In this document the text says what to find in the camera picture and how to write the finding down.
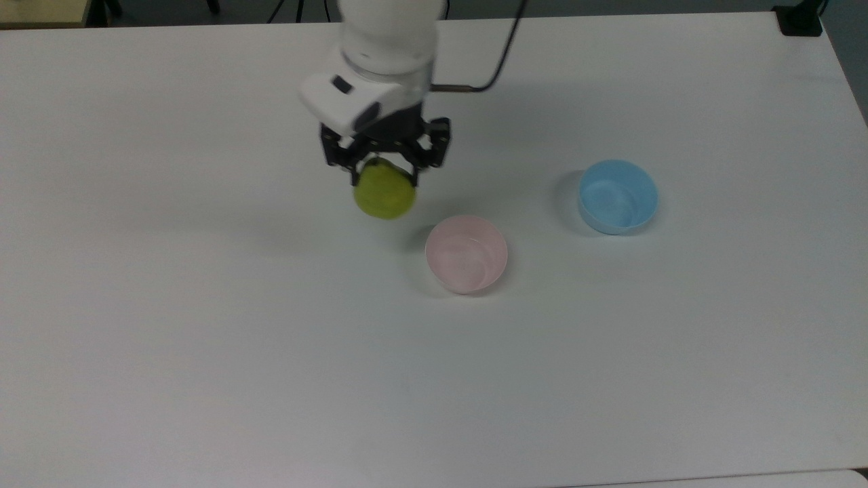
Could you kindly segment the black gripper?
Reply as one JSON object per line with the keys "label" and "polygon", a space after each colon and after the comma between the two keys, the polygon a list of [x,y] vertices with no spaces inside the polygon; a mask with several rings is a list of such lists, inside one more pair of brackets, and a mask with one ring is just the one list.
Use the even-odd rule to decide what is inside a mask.
{"label": "black gripper", "polygon": [[381,103],[372,103],[353,122],[355,133],[349,145],[341,144],[344,136],[325,124],[319,124],[319,138],[325,162],[339,167],[351,177],[351,186],[359,185],[359,164],[374,152],[399,153],[412,167],[410,184],[418,188],[419,178],[429,169],[440,169],[452,142],[452,120],[440,117],[422,119],[424,102],[386,115]]}

